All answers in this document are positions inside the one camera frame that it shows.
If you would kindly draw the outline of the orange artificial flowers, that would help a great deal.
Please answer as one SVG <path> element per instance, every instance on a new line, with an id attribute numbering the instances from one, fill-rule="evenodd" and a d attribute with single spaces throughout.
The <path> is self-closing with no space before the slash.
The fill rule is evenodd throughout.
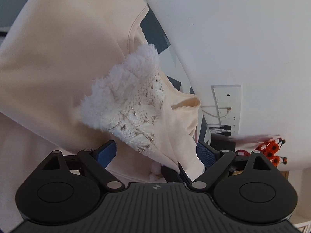
<path id="1" fill-rule="evenodd" d="M 258 145 L 255 151 L 263 153 L 275 167 L 278 167 L 279 164 L 286 165 L 288 163 L 287 157 L 280 157 L 277 155 L 282 145 L 285 143 L 286 140 L 283 138 L 272 139 Z"/>

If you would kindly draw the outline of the black plug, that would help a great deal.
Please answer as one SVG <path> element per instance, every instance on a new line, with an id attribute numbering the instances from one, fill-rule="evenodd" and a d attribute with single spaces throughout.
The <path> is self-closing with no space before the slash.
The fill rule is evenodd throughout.
<path id="1" fill-rule="evenodd" d="M 232 133 L 230 131 L 211 131 L 212 134 L 222 135 L 225 137 L 231 137 Z"/>
<path id="2" fill-rule="evenodd" d="M 230 125 L 222 125 L 222 126 L 217 126 L 217 127 L 208 127 L 209 129 L 220 129 L 224 131 L 230 131 L 232 128 Z"/>

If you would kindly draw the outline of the cream sweater with lace cuffs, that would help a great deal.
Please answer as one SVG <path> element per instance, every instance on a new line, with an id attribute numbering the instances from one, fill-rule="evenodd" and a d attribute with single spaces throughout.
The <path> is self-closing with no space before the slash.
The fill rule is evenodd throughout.
<path id="1" fill-rule="evenodd" d="M 176 90 L 140 27 L 144 0 L 28 0 L 1 44 L 1 229 L 22 222 L 15 193 L 53 150 L 115 140 L 109 171 L 161 182 L 203 171 L 200 99 Z"/>

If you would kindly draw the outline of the black cabinet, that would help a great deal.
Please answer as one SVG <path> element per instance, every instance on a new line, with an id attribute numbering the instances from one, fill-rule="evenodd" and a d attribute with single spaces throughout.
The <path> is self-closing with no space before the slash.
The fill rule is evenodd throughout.
<path id="1" fill-rule="evenodd" d="M 217 151 L 230 150 L 236 151 L 236 143 L 227 137 L 218 134 L 211 134 L 210 146 Z"/>

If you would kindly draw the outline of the black plug left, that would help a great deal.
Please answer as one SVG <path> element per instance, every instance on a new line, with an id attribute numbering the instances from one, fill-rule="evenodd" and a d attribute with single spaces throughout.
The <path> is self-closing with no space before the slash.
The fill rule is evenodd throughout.
<path id="1" fill-rule="evenodd" d="M 232 128 L 230 125 L 222 125 L 222 126 L 217 126 L 217 127 L 208 127 L 209 129 L 220 129 L 224 131 L 230 131 Z"/>

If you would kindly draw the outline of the white wall socket panel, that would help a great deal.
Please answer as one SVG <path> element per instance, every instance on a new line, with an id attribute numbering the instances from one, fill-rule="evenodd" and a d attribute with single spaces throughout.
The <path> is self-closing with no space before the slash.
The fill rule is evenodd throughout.
<path id="1" fill-rule="evenodd" d="M 242 87 L 241 85 L 211 86 L 221 126 L 231 127 L 231 134 L 239 133 Z"/>

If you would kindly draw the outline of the black plug right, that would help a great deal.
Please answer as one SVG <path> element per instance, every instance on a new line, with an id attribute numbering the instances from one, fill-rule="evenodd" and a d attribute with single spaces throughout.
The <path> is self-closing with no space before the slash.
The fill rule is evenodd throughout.
<path id="1" fill-rule="evenodd" d="M 225 137 L 231 137 L 232 133 L 230 131 L 211 131 L 212 134 L 222 135 Z"/>

